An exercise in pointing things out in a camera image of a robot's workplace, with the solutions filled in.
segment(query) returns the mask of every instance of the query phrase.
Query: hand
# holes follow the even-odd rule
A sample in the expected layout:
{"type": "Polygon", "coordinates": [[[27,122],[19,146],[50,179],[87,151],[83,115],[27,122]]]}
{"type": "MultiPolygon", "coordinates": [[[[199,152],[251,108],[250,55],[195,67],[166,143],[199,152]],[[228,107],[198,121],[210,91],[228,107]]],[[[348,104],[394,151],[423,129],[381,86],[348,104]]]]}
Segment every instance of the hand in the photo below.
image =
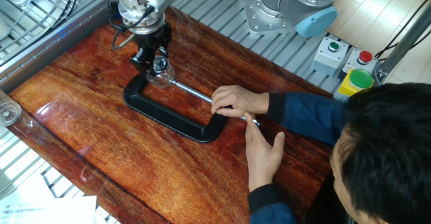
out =
{"type": "Polygon", "coordinates": [[[272,184],[272,178],[283,159],[285,135],[278,133],[274,146],[271,147],[253,122],[251,115],[246,113],[245,117],[247,119],[245,153],[248,164],[248,189],[252,192],[261,186],[272,184]]]}
{"type": "Polygon", "coordinates": [[[269,94],[256,94],[237,85],[221,86],[214,91],[212,114],[229,117],[243,117],[245,112],[266,114],[268,112],[269,94]]]}

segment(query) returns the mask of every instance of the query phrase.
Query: blue sleeve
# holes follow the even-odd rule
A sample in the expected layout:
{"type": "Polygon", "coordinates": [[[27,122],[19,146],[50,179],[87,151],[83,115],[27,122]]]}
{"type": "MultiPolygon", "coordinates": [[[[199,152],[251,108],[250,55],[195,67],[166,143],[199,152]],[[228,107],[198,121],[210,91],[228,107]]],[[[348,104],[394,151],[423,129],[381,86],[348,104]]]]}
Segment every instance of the blue sleeve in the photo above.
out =
{"type": "Polygon", "coordinates": [[[267,117],[294,133],[332,146],[344,127],[343,103],[302,92],[270,94],[267,117]]]}
{"type": "Polygon", "coordinates": [[[250,224],[296,224],[295,216],[273,184],[261,186],[248,196],[250,224]]]}
{"type": "Polygon", "coordinates": [[[284,202],[260,208],[250,216],[250,224],[296,224],[292,211],[284,202]]]}

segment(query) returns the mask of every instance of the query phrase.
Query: metal rod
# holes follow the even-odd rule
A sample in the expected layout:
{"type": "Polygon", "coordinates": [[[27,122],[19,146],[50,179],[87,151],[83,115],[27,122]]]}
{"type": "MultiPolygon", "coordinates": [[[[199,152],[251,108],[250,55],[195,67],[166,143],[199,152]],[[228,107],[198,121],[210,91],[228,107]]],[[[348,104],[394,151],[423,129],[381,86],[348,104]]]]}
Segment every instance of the metal rod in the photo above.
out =
{"type": "MultiPolygon", "coordinates": [[[[204,95],[204,94],[202,94],[201,92],[198,92],[198,91],[196,91],[196,90],[194,90],[194,89],[192,89],[192,88],[190,88],[189,86],[187,86],[187,85],[183,85],[182,83],[179,83],[177,80],[175,80],[175,79],[171,79],[170,80],[170,83],[171,84],[173,84],[173,85],[176,85],[177,87],[179,87],[180,89],[183,89],[183,90],[185,90],[185,91],[187,91],[187,92],[189,92],[190,94],[193,94],[194,96],[196,96],[196,97],[198,97],[198,98],[201,98],[202,100],[205,100],[206,102],[208,102],[208,103],[210,103],[210,104],[212,104],[213,103],[213,100],[210,98],[210,97],[208,97],[208,96],[206,96],[206,95],[204,95]]],[[[241,117],[241,119],[242,120],[245,120],[245,121],[247,121],[247,119],[245,118],[245,117],[241,117]]],[[[254,119],[253,120],[253,122],[257,125],[257,126],[260,126],[261,124],[256,120],[256,119],[254,119]]]]}
{"type": "Polygon", "coordinates": [[[379,79],[383,81],[385,77],[397,66],[398,62],[407,54],[411,47],[418,41],[419,37],[425,32],[431,24],[431,4],[427,6],[422,15],[407,31],[390,55],[387,57],[383,65],[378,70],[379,79]]]}

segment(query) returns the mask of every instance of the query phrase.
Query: wooden board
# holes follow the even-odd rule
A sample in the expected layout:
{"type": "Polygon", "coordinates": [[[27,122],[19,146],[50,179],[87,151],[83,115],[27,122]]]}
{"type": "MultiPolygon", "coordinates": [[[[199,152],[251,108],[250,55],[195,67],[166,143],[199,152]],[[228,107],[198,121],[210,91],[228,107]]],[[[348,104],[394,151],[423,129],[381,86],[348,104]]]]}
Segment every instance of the wooden board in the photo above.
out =
{"type": "MultiPolygon", "coordinates": [[[[236,84],[330,96],[178,10],[166,21],[177,81],[205,95],[236,84]]],[[[114,51],[113,36],[102,26],[14,90],[24,112],[10,131],[123,224],[246,223],[245,122],[229,119],[216,141],[198,144],[128,108],[123,89],[138,73],[129,61],[137,47],[114,51]]],[[[208,103],[175,87],[144,94],[198,122],[210,117],[208,103]]],[[[302,221],[329,173],[331,148],[259,121],[271,141],[286,133],[275,185],[302,221]]]]}

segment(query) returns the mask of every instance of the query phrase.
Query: person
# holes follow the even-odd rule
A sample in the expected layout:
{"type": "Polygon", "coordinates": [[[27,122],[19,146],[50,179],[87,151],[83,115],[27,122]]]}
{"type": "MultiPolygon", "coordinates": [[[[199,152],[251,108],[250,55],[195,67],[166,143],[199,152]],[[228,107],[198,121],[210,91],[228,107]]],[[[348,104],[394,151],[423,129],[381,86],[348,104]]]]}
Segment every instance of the person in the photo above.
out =
{"type": "Polygon", "coordinates": [[[359,224],[431,220],[431,85],[372,87],[346,103],[314,94],[255,94],[222,86],[213,113],[246,116],[250,223],[296,223],[272,184],[284,154],[284,134],[273,147],[251,114],[266,114],[291,132],[333,145],[334,189],[359,224]]]}

